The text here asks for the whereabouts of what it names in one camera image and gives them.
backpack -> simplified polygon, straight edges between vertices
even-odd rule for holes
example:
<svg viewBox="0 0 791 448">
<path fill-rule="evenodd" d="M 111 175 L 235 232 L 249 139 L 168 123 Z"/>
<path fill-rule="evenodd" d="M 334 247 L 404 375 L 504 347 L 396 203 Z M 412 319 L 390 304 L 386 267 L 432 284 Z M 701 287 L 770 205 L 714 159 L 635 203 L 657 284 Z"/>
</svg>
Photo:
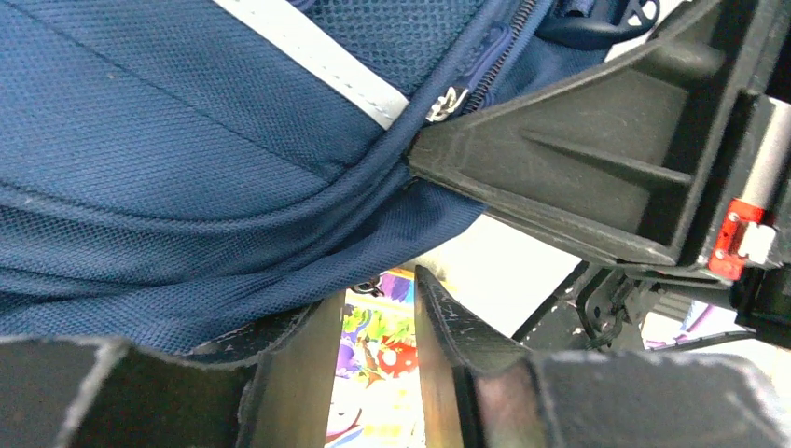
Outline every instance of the backpack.
<svg viewBox="0 0 791 448">
<path fill-rule="evenodd" d="M 633 0 L 289 1 L 0 6 L 0 334 L 185 353 L 412 259 L 484 211 L 411 179 L 423 126 L 650 28 L 578 25 Z"/>
</svg>

red component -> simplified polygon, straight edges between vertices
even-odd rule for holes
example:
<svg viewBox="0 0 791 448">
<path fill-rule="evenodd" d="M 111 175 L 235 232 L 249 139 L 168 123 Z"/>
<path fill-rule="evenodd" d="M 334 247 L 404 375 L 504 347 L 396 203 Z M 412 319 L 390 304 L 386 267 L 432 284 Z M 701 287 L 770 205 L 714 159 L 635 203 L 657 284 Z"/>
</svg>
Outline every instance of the red component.
<svg viewBox="0 0 791 448">
<path fill-rule="evenodd" d="M 747 260 L 736 253 L 742 238 L 742 230 L 748 222 L 759 224 L 766 211 L 743 203 L 738 199 L 730 202 L 722 227 L 717 235 L 715 250 L 709 259 L 709 270 L 730 280 L 739 280 Z"/>
<path fill-rule="evenodd" d="M 418 350 L 407 343 L 391 343 L 390 338 L 382 338 L 382 346 L 377 354 L 379 368 L 388 375 L 398 378 L 418 367 Z"/>
</svg>

black plastic panel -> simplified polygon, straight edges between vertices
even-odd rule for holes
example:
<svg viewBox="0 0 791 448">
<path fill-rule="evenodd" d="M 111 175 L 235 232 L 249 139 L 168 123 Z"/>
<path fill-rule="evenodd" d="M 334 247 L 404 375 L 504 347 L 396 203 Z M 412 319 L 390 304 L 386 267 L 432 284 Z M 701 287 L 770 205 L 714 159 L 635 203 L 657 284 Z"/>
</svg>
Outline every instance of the black plastic panel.
<svg viewBox="0 0 791 448">
<path fill-rule="evenodd" d="M 427 446 L 788 446 L 769 380 L 740 358 L 537 353 L 415 273 Z"/>
<path fill-rule="evenodd" d="M 190 357 L 112 338 L 0 341 L 0 446 L 324 446 L 343 300 Z"/>
<path fill-rule="evenodd" d="M 619 59 L 424 130 L 410 165 L 585 259 L 675 266 L 737 98 L 769 81 L 788 8 L 695 2 Z"/>
</svg>

black plastic bracket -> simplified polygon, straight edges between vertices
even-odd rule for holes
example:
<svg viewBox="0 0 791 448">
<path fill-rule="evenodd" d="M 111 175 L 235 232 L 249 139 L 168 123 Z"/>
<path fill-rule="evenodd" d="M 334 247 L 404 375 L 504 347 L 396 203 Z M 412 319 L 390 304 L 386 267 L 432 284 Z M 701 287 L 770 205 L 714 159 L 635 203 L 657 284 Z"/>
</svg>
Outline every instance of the black plastic bracket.
<svg viewBox="0 0 791 448">
<path fill-rule="evenodd" d="M 632 279 L 622 270 L 583 261 L 514 332 L 512 339 L 539 351 L 642 351 L 640 327 L 664 292 L 658 286 Z M 612 328 L 617 323 L 619 306 L 625 315 L 615 334 Z M 605 340 L 605 334 L 612 337 Z M 593 341 L 600 343 L 593 347 Z"/>
<path fill-rule="evenodd" d="M 685 247 L 704 246 L 716 217 L 690 228 L 715 162 L 734 162 L 723 135 L 737 100 L 766 89 L 789 10 L 694 2 L 610 63 L 425 129 L 410 166 L 583 259 L 663 274 L 700 263 Z M 697 268 L 675 274 L 705 277 Z"/>
<path fill-rule="evenodd" d="M 416 288 L 427 446 L 788 446 L 775 392 L 739 358 L 541 354 L 486 325 L 425 268 Z"/>
<path fill-rule="evenodd" d="M 111 338 L 0 341 L 0 446 L 324 446 L 343 299 L 189 357 Z"/>
<path fill-rule="evenodd" d="M 736 323 L 765 343 L 791 349 L 791 265 L 754 270 L 732 289 Z"/>
</svg>

zipper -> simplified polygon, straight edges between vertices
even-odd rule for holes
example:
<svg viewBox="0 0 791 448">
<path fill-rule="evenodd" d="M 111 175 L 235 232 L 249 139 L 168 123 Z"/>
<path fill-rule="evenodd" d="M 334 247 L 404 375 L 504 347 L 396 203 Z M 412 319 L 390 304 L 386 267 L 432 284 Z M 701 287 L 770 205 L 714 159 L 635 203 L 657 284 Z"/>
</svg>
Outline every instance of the zipper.
<svg viewBox="0 0 791 448">
<path fill-rule="evenodd" d="M 502 23 L 494 25 L 484 39 L 484 45 L 488 45 L 488 49 L 478 56 L 464 75 L 448 87 L 444 95 L 437 98 L 426 115 L 426 120 L 444 121 L 459 110 L 462 115 L 469 114 L 492 103 L 493 98 L 489 94 L 489 88 L 500 74 L 511 50 L 514 49 L 537 2 L 538 0 L 522 0 L 511 16 L 509 25 Z"/>
</svg>

